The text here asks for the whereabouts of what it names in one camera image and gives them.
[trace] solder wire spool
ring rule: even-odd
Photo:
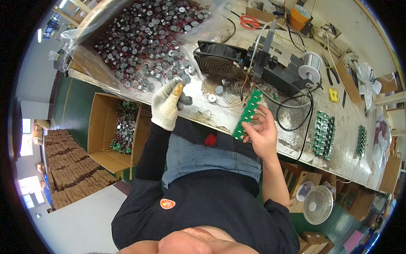
[[[302,56],[303,65],[299,67],[299,75],[303,79],[310,79],[313,84],[320,81],[320,66],[323,63],[322,58],[314,52],[306,52]]]

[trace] orange scissors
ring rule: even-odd
[[[244,28],[247,28],[247,29],[257,29],[257,28],[260,28],[260,27],[261,27],[261,25],[259,24],[258,20],[255,19],[255,18],[253,18],[253,17],[251,17],[251,16],[248,16],[248,15],[240,16],[240,20],[241,20],[240,24],[241,24],[241,26],[243,26]]]

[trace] jeans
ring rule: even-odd
[[[206,146],[201,143],[192,123],[181,117],[169,139],[166,165],[168,170],[162,176],[165,188],[173,180],[201,170],[227,170],[250,176],[257,182],[261,174],[260,159],[250,143],[244,144],[218,132],[214,146]]]

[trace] white electric fan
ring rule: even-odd
[[[333,210],[333,195],[322,185],[315,186],[307,193],[303,204],[304,218],[312,225],[323,223]]]

